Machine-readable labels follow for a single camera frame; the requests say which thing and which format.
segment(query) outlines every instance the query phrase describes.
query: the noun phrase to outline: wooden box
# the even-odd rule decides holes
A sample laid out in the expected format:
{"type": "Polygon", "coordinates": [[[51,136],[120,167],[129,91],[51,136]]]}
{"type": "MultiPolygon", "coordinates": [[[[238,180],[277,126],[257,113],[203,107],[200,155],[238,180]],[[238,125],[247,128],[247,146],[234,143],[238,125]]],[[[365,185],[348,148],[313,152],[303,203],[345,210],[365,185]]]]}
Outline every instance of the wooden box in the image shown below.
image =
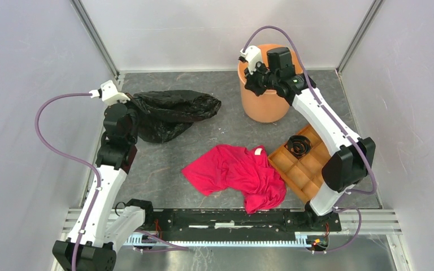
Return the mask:
{"type": "Polygon", "coordinates": [[[310,140],[309,153],[297,159],[287,150],[285,142],[268,156],[268,161],[280,173],[290,189],[306,203],[322,186],[322,168],[329,161],[330,154],[312,126],[307,125],[297,134],[310,140]]]}

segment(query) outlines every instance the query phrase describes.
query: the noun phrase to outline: pink garment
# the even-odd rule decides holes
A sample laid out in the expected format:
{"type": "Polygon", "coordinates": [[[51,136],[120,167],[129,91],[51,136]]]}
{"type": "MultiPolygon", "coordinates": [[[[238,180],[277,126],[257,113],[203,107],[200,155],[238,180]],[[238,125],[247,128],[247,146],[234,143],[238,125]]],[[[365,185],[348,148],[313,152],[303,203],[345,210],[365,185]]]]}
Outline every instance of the pink garment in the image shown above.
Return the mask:
{"type": "Polygon", "coordinates": [[[228,187],[241,191],[247,213],[278,206],[287,191],[279,173],[269,165],[263,146],[249,151],[217,145],[182,173],[205,196],[228,187]]]}

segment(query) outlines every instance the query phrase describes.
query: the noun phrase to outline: trash bag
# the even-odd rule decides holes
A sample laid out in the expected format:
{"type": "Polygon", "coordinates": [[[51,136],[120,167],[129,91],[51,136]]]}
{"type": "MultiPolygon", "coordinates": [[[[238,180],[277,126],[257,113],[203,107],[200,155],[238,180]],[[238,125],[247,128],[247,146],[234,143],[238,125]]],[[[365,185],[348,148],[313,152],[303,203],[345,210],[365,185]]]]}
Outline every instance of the trash bag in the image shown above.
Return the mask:
{"type": "Polygon", "coordinates": [[[151,143],[168,142],[196,121],[217,114],[221,101],[192,90],[150,91],[134,94],[139,137],[151,143]]]}

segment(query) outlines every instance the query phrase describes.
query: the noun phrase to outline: white wall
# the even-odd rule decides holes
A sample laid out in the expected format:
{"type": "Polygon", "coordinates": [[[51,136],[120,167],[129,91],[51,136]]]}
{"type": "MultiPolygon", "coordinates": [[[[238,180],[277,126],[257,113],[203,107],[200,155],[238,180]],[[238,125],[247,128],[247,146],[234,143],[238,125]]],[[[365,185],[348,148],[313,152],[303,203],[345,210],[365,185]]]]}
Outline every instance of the white wall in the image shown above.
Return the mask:
{"type": "MultiPolygon", "coordinates": [[[[87,169],[47,150],[34,133],[39,106],[111,78],[70,1],[0,1],[0,270],[49,270],[64,218],[87,169]]],[[[57,148],[91,159],[103,105],[60,100],[42,118],[57,148]]]]}
{"type": "Polygon", "coordinates": [[[414,268],[434,270],[434,1],[385,1],[343,82],[414,268]]]}
{"type": "MultiPolygon", "coordinates": [[[[307,68],[335,68],[372,0],[122,0],[83,3],[117,67],[134,70],[236,69],[259,27],[293,38],[307,68]]],[[[265,30],[253,44],[285,38],[265,30]]]]}

